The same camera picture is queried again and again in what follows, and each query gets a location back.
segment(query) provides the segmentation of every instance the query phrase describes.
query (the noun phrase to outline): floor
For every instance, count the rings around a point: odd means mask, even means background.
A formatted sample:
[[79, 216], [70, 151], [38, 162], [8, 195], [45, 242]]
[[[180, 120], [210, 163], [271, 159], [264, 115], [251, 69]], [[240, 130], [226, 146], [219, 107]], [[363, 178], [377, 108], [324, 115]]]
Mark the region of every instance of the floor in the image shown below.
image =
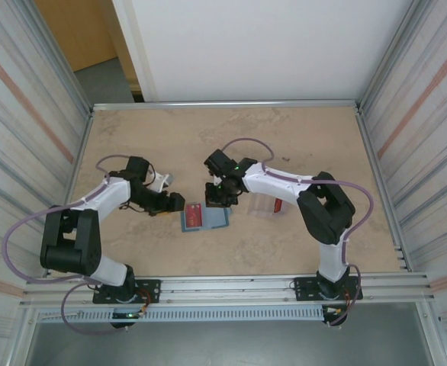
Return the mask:
[[[203, 161], [227, 141], [252, 136], [275, 150], [270, 166], [286, 172], [316, 175], [366, 187], [375, 197], [371, 219], [351, 237], [348, 260], [362, 271], [399, 271], [388, 224], [352, 108], [240, 108], [97, 111], [83, 156], [73, 198], [101, 181], [94, 164], [110, 154], [142, 156], [156, 171], [172, 173], [186, 202], [204, 201], [211, 180]], [[263, 160], [266, 151], [253, 143], [228, 149], [234, 159]], [[104, 163], [121, 170], [126, 160]], [[368, 208], [361, 193], [346, 189], [357, 222]], [[139, 276], [284, 275], [315, 273], [319, 247], [305, 229], [296, 207], [280, 217], [247, 214], [251, 194], [239, 197], [230, 226], [183, 233], [179, 213], [149, 217], [116, 210], [101, 225], [103, 253], [133, 266]]]
[[74, 73], [88, 100], [95, 103], [133, 103], [128, 81], [116, 59]]
[[357, 305], [341, 329], [317, 321], [193, 321], [138, 323], [128, 333], [89, 337], [62, 323], [40, 324], [32, 345], [30, 366], [433, 365], [410, 303]]

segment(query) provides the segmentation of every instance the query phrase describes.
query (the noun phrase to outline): white wall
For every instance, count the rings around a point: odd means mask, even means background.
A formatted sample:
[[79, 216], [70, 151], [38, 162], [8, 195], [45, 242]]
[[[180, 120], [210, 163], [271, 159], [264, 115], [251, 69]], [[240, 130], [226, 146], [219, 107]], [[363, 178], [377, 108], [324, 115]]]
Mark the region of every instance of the white wall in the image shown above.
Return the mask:
[[147, 101], [359, 98], [411, 0], [114, 0]]

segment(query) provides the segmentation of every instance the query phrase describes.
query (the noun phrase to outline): beige work surface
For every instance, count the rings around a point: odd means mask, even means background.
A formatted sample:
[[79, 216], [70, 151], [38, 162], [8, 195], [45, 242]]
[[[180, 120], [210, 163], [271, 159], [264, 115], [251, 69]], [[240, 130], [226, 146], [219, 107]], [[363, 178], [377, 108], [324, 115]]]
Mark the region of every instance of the beige work surface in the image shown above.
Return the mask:
[[[73, 198], [102, 179], [94, 164], [120, 153], [142, 156], [160, 173], [173, 174], [169, 191], [186, 202], [204, 201], [211, 181], [203, 161], [237, 137], [255, 137], [274, 149], [269, 166], [301, 175], [330, 172], [335, 179], [363, 185], [375, 196], [375, 211], [350, 239], [347, 258], [362, 271], [398, 271], [399, 262], [384, 217], [368, 158], [351, 108], [241, 108], [97, 111]], [[262, 160], [260, 145], [240, 142], [226, 153]], [[120, 170], [126, 161], [104, 167]], [[362, 193], [345, 188], [358, 221], [367, 210]], [[101, 225], [103, 253], [133, 266], [136, 275], [277, 275], [314, 273], [319, 246], [308, 234], [297, 207], [281, 217], [247, 214], [251, 194], [239, 197], [230, 226], [183, 233], [180, 213], [149, 217], [116, 210]]]

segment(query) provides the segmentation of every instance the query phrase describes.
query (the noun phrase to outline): black mounting plate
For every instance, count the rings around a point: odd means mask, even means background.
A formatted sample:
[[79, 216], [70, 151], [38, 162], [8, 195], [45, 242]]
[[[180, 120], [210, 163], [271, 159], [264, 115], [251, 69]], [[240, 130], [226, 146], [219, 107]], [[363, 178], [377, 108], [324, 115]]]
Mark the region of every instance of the black mounting plate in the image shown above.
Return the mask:
[[146, 303], [146, 298], [141, 297], [137, 293], [137, 288], [143, 288], [150, 294], [150, 303], [158, 303], [159, 302], [159, 295], [161, 294], [161, 281], [160, 280], [135, 280], [135, 287], [136, 287], [136, 294], [132, 297], [129, 301], [119, 301], [113, 297], [104, 297], [102, 294], [98, 293], [97, 291], [93, 294], [93, 303], [126, 303], [126, 304], [133, 304], [133, 303]]
[[[357, 291], [358, 278], [357, 276], [349, 276], [344, 284], [344, 291], [342, 291], [337, 297], [330, 299], [322, 294], [322, 291], [318, 287], [318, 279], [316, 277], [297, 277], [293, 280], [294, 294], [297, 301], [344, 301], [346, 299], [345, 292], [349, 292], [350, 297], [353, 298]], [[358, 300], [361, 300], [362, 290], [359, 290]]]

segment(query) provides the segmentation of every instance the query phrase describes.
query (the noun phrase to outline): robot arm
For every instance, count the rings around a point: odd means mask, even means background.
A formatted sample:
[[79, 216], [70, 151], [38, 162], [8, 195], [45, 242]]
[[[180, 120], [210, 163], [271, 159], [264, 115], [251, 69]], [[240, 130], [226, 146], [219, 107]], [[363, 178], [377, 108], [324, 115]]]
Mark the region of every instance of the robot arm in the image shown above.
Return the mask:
[[311, 185], [310, 180], [333, 180], [329, 173], [318, 176], [292, 175], [268, 169], [276, 178], [263, 171], [262, 163], [245, 158], [239, 163], [216, 150], [204, 164], [214, 176], [205, 185], [208, 207], [229, 207], [238, 204], [244, 192], [263, 193], [298, 206], [309, 233], [319, 242], [320, 265], [317, 276], [320, 289], [327, 298], [334, 298], [349, 276], [348, 266], [342, 261], [344, 235], [352, 224], [355, 208], [338, 185]]
[[131, 156], [124, 170], [110, 172], [86, 197], [99, 195], [77, 207], [50, 213], [44, 226], [40, 263], [44, 268], [78, 273], [105, 285], [120, 300], [131, 298], [134, 276], [130, 266], [101, 253], [100, 222], [122, 204], [139, 205], [150, 216], [184, 209], [185, 199], [178, 193], [168, 195], [163, 188], [172, 183], [171, 175], [149, 171], [150, 163]]

